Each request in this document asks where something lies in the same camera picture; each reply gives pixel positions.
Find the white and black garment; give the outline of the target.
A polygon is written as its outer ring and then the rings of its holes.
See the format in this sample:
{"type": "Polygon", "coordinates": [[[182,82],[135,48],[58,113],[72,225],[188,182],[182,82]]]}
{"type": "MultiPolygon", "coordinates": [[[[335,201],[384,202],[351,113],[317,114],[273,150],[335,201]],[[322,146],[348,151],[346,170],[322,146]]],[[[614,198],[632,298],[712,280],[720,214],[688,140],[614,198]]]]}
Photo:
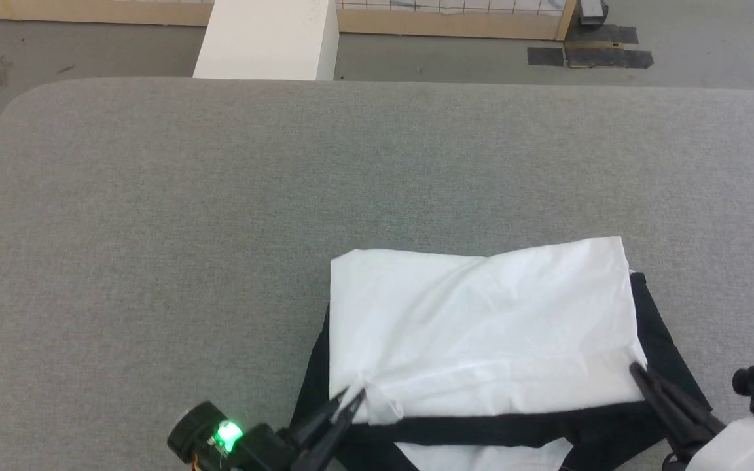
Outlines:
{"type": "Polygon", "coordinates": [[[630,367],[710,409],[619,236],[493,256],[357,249],[292,423],[365,391],[347,471],[615,471],[665,438],[630,367]]]}

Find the black tape patch on floor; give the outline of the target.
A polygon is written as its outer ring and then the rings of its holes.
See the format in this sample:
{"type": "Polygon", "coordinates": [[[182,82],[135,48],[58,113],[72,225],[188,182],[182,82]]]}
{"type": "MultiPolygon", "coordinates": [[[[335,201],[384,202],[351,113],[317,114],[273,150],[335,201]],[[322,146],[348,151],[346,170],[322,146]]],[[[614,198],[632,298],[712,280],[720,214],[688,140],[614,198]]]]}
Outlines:
{"type": "Polygon", "coordinates": [[[529,65],[570,69],[649,69],[652,52],[629,50],[638,45],[636,27],[572,25],[560,46],[527,48],[529,65]]]}

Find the small grey metal foot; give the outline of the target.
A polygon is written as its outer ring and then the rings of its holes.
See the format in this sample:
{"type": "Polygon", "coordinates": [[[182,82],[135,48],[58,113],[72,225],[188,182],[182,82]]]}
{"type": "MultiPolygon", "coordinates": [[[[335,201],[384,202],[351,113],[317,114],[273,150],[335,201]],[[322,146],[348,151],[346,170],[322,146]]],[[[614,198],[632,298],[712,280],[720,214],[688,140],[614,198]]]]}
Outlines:
{"type": "Polygon", "coordinates": [[[601,27],[609,14],[607,0],[578,0],[577,19],[581,27],[601,27]]]}

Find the white rectangular block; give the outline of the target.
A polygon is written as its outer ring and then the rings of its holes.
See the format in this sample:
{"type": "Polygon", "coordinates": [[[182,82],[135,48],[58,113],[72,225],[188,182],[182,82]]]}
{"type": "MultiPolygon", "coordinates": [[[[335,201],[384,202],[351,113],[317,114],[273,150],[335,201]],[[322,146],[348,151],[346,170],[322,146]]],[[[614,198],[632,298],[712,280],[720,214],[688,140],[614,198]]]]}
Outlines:
{"type": "Polygon", "coordinates": [[[338,43],[334,0],[216,0],[192,76],[332,81],[338,43]]]}

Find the grey upholstered sofa surface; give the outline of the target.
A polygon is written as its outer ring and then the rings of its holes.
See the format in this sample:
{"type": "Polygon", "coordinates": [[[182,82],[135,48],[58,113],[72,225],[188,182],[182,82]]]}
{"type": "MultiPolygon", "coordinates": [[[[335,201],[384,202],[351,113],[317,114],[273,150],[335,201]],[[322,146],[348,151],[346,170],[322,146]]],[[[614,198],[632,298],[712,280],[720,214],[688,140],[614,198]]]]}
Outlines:
{"type": "Polygon", "coordinates": [[[754,90],[79,78],[0,116],[0,471],[181,471],[290,420],[359,248],[620,236],[721,420],[754,364],[754,90]]]}

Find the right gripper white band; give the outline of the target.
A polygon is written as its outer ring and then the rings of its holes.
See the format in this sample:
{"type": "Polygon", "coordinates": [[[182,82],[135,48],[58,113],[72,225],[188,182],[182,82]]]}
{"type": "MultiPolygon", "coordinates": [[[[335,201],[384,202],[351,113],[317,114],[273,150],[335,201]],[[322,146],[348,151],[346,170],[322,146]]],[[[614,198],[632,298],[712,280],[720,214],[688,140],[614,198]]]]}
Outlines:
{"type": "Polygon", "coordinates": [[[659,373],[641,364],[631,364],[629,370],[676,456],[664,460],[662,471],[754,471],[754,415],[725,426],[659,373]],[[707,443],[695,453],[699,442],[707,443]]]}

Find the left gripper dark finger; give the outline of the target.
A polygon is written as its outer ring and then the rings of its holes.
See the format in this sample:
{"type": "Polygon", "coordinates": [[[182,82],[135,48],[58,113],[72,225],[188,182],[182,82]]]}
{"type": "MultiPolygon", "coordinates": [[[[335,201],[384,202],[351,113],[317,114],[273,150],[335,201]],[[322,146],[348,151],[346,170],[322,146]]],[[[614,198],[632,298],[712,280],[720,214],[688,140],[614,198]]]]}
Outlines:
{"type": "Polygon", "coordinates": [[[326,471],[366,396],[361,389],[344,402],[346,393],[339,393],[291,426],[291,441],[297,450],[291,471],[326,471]]]}
{"type": "Polygon", "coordinates": [[[337,447],[353,423],[353,400],[343,404],[348,388],[289,427],[294,447],[337,447]]]}

